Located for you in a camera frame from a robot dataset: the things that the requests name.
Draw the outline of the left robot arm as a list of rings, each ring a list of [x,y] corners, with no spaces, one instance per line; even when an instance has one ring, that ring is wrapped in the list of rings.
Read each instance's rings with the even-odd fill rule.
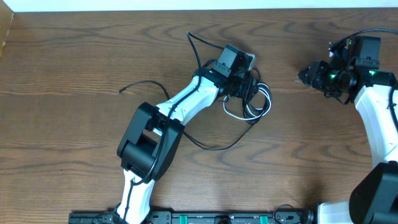
[[[115,213],[118,223],[142,223],[150,210],[154,184],[170,167],[185,125],[219,97],[246,99],[257,81],[249,74],[256,58],[227,45],[217,60],[200,65],[190,84],[163,103],[141,104],[117,149],[124,170],[123,198]]]

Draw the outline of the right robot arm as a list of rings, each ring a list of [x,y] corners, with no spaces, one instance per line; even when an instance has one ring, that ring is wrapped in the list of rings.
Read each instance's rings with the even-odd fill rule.
[[[327,98],[353,103],[371,148],[372,171],[348,200],[318,205],[317,223],[397,223],[397,78],[380,70],[381,38],[352,35],[330,44],[330,61],[298,73]]]

